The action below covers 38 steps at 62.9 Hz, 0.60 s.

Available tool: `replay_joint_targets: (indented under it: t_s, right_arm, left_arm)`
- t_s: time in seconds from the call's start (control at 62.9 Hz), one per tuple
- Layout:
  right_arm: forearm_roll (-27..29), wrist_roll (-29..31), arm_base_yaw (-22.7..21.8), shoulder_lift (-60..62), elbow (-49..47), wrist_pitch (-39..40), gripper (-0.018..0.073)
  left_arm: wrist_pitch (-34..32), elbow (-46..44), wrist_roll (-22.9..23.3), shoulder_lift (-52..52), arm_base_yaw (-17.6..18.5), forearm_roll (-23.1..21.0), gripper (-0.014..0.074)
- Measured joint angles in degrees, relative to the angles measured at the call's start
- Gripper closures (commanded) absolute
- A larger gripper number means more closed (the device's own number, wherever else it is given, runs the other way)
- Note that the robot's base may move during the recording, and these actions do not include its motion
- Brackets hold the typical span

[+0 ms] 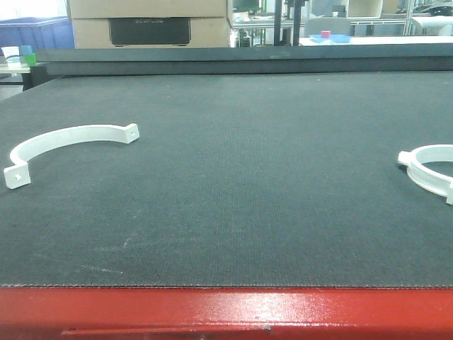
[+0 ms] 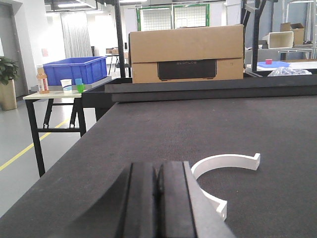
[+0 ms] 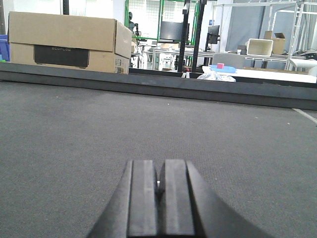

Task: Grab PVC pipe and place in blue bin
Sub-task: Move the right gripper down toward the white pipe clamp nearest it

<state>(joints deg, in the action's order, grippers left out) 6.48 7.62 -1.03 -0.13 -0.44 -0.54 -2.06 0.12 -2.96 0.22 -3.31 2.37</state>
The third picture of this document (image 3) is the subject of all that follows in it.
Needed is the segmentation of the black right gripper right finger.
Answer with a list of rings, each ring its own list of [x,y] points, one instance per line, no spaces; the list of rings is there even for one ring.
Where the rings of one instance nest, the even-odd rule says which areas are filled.
[[[160,175],[163,238],[268,238],[207,186],[191,162],[168,159]]]

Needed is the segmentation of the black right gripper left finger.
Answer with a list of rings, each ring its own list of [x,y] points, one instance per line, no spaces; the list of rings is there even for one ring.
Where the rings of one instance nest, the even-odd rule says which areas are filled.
[[[152,160],[130,160],[89,238],[153,238],[158,234]]]

